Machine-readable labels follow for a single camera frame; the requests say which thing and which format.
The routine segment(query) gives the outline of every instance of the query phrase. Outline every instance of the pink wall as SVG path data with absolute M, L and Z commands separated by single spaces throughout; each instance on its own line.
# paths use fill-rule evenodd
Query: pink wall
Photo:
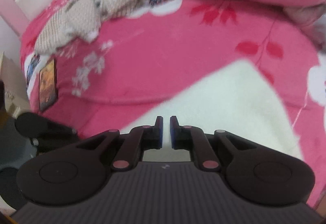
M 19 36 L 28 26 L 27 17 L 14 0 L 0 0 L 0 15 Z
M 0 52 L 12 59 L 16 65 L 20 65 L 19 51 L 20 40 L 14 31 L 7 25 L 7 23 L 0 17 Z

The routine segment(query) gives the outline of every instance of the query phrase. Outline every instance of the round black pad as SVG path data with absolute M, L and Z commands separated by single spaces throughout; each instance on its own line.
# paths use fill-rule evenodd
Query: round black pad
M 17 173 L 17 184 L 29 200 L 44 205 L 80 202 L 104 184 L 106 170 L 92 150 L 66 147 L 38 156 Z
M 78 168 L 69 162 L 56 161 L 44 165 L 40 170 L 41 178 L 49 183 L 64 183 L 73 179 L 78 173 Z
M 315 176 L 304 162 L 259 146 L 234 154 L 226 180 L 237 194 L 252 202 L 282 206 L 305 201 Z
M 267 183 L 284 183 L 292 176 L 291 169 L 279 162 L 262 162 L 254 168 L 257 178 Z
M 27 203 L 16 183 L 17 171 L 16 168 L 12 167 L 0 171 L 0 196 L 9 206 L 16 210 L 21 209 Z

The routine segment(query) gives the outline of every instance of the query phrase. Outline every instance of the floral pattern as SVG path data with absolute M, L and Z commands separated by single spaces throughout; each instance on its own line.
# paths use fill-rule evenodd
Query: floral pattern
M 65 57 L 67 59 L 74 58 L 77 54 L 78 45 L 80 44 L 80 39 L 75 39 L 70 44 L 66 45 L 65 47 L 58 49 L 56 55 L 58 57 Z
M 237 44 L 235 47 L 236 52 L 240 52 L 245 55 L 254 56 L 259 54 L 256 67 L 270 84 L 274 84 L 275 80 L 273 74 L 261 66 L 264 54 L 267 54 L 268 59 L 283 59 L 283 47 L 279 43 L 274 42 L 271 37 L 274 24 L 275 21 L 273 22 L 267 37 L 262 41 L 262 43 L 259 44 L 253 41 L 243 41 Z
M 308 92 L 311 99 L 325 107 L 324 129 L 326 131 L 326 54 L 318 52 L 319 65 L 313 66 L 308 72 Z
M 38 65 L 39 61 L 40 61 L 40 55 L 39 54 L 34 54 L 32 59 L 31 59 L 30 64 L 28 65 L 28 68 L 27 68 L 26 88 L 28 88 L 29 82 L 30 82 L 30 80 L 32 78 L 34 70 L 35 70 L 36 66 Z
M 213 22 L 219 17 L 219 21 L 222 24 L 226 24 L 228 20 L 231 20 L 234 24 L 237 24 L 237 14 L 230 4 L 224 6 L 225 2 L 217 5 L 213 4 L 201 4 L 195 6 L 190 11 L 190 16 L 204 13 L 202 24 L 213 25 Z
M 100 46 L 100 50 L 101 51 L 109 51 L 110 50 L 110 48 L 112 48 L 113 47 L 113 45 L 114 45 L 114 42 L 113 42 L 113 40 L 108 40 L 108 41 L 106 41 L 106 42 L 103 42 L 102 44 L 101 44 L 101 46 Z
M 139 18 L 148 12 L 155 16 L 168 15 L 179 10 L 181 5 L 182 5 L 182 0 L 170 0 L 154 6 L 148 4 L 132 12 L 128 16 L 128 18 L 131 19 Z
M 76 76 L 72 77 L 72 83 L 75 87 L 72 90 L 72 94 L 80 97 L 83 91 L 86 91 L 90 82 L 88 79 L 89 73 L 94 70 L 95 73 L 101 74 L 105 68 L 105 59 L 103 56 L 98 56 L 94 51 L 83 59 L 83 66 L 78 67 L 76 70 Z

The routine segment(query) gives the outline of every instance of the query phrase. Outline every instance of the white flower pattern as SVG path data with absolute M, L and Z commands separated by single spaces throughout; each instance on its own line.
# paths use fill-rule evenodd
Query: white flower pattern
M 78 44 L 79 42 L 74 41 L 71 44 L 65 46 L 64 48 L 58 49 L 56 53 L 57 56 L 59 57 L 65 56 L 67 59 L 75 57 L 75 55 L 77 54 Z
M 80 97 L 83 91 L 90 87 L 88 79 L 89 73 L 94 69 L 94 72 L 101 74 L 105 68 L 105 59 L 103 56 L 98 56 L 94 51 L 84 57 L 83 66 L 76 69 L 76 76 L 72 77 L 72 84 L 75 87 L 72 94 Z
M 108 41 L 102 43 L 102 45 L 100 46 L 100 50 L 101 51 L 105 51 L 105 50 L 109 51 L 109 49 L 111 47 L 113 47 L 113 45 L 114 45 L 113 40 L 109 39 Z
M 313 66 L 308 72 L 308 92 L 311 99 L 325 107 L 324 129 L 326 131 L 326 54 L 318 52 L 319 65 Z
M 155 16 L 164 16 L 176 12 L 177 10 L 180 9 L 181 5 L 182 5 L 182 0 L 171 0 L 156 6 L 145 5 L 132 12 L 128 16 L 128 18 L 130 19 L 139 18 L 148 12 L 152 13 Z

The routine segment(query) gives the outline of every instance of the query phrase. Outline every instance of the pink bedsheet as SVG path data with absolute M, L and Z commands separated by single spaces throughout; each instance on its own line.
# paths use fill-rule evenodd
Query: pink bedsheet
M 65 3 L 55 0 L 29 25 L 22 37 L 22 67 L 48 18 Z M 326 71 L 309 81 L 309 70 L 322 65 L 299 29 L 279 10 L 245 0 L 181 0 L 167 14 L 148 9 L 138 16 L 107 21 L 92 44 L 76 39 L 53 56 L 59 99 L 43 115 L 73 126 L 82 137 L 121 129 L 245 57 L 275 88 L 300 136 L 304 160 L 316 175 L 308 201 L 314 205 L 326 183 L 326 102 L 319 100 L 326 97 Z M 30 101 L 38 112 L 37 81 Z

